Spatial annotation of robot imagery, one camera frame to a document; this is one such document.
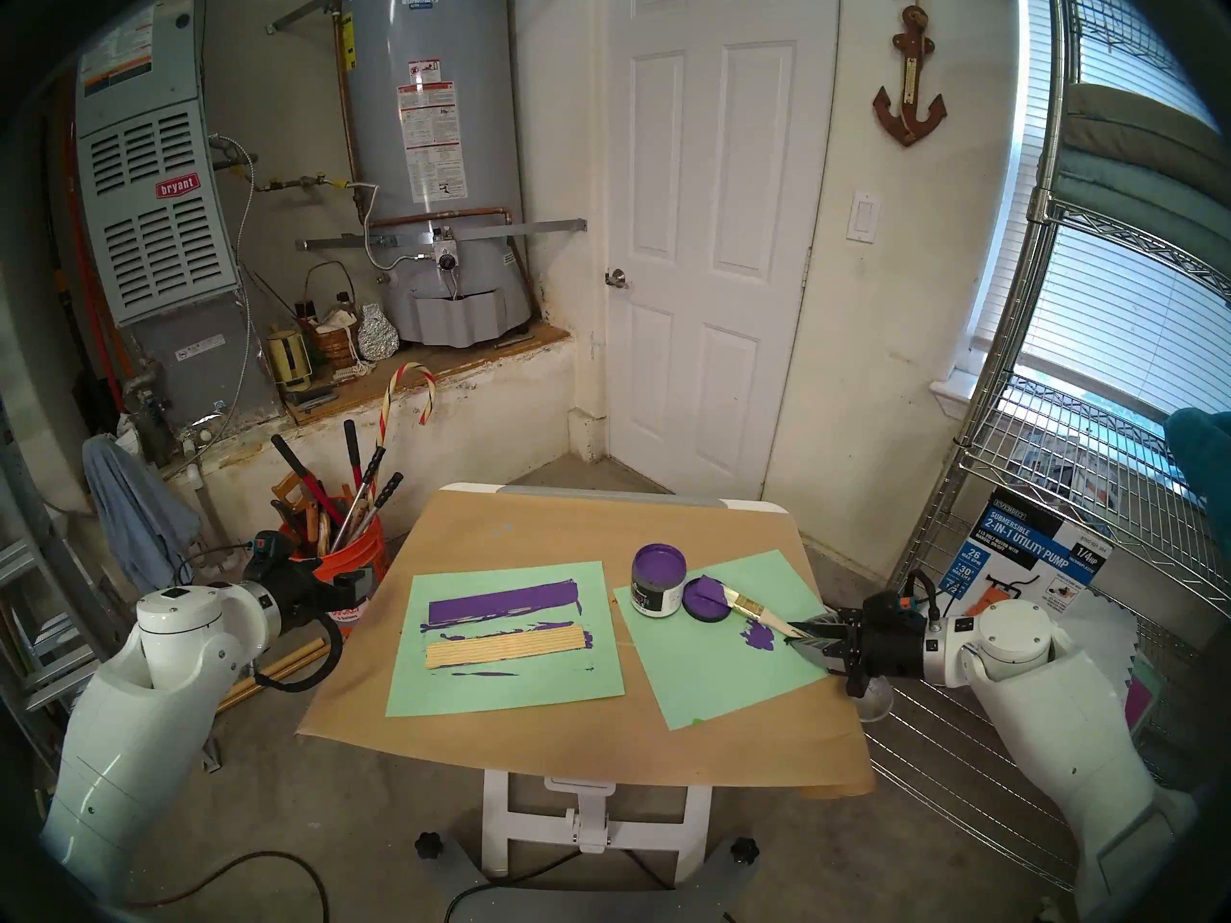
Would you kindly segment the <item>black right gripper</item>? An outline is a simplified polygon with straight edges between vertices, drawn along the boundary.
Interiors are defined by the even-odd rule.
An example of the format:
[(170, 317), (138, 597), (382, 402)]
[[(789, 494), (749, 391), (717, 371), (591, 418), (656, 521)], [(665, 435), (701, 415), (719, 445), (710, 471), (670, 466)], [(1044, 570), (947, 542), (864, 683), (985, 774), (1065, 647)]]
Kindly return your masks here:
[(824, 613), (795, 621), (801, 637), (789, 640), (792, 649), (819, 668), (844, 674), (849, 698), (863, 698), (874, 677), (926, 679), (923, 631), (908, 621), (872, 619), (864, 610), (844, 618)]

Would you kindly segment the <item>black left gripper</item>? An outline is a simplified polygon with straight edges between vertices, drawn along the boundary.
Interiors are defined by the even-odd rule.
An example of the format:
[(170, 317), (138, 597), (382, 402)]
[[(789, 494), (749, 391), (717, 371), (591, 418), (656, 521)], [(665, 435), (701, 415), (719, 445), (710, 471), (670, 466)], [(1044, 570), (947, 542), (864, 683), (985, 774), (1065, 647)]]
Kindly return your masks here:
[(375, 591), (375, 570), (362, 567), (321, 580), (316, 570), (324, 559), (299, 559), (279, 562), (279, 630), (292, 631), (318, 621), (323, 628), (337, 628), (327, 605), (359, 607)]

